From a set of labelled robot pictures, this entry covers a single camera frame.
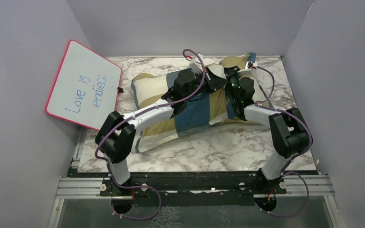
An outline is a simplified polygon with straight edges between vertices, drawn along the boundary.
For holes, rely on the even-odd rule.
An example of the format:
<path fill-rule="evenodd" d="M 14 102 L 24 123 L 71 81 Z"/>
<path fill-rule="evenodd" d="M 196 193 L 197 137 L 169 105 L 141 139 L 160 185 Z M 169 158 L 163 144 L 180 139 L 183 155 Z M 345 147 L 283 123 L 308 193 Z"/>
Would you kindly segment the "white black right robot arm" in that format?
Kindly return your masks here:
<path fill-rule="evenodd" d="M 253 79 L 241 76 L 237 66 L 225 68 L 224 73 L 228 80 L 225 93 L 235 116 L 270 128 L 274 152 L 257 171 L 255 180 L 256 189 L 267 193 L 274 188 L 292 160 L 310 149 L 312 135 L 298 108 L 281 110 L 263 106 L 253 99 Z"/>

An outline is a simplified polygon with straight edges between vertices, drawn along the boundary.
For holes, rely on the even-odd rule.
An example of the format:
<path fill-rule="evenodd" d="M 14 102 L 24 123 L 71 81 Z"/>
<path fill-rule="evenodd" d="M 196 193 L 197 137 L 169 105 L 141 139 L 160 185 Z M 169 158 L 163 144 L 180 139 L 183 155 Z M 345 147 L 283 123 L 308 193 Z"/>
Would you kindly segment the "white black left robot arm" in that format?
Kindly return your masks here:
<path fill-rule="evenodd" d="M 200 73 L 192 69 L 181 70 L 172 86 L 153 104 L 127 114 L 111 112 L 96 135 L 95 142 L 97 150 L 103 154 L 101 159 L 106 161 L 113 190 L 119 195 L 125 195 L 130 190 L 131 174 L 126 158 L 132 150 L 137 132 L 179 115 L 191 98 L 214 93 L 227 82 L 227 74 L 221 65 L 207 66 Z"/>

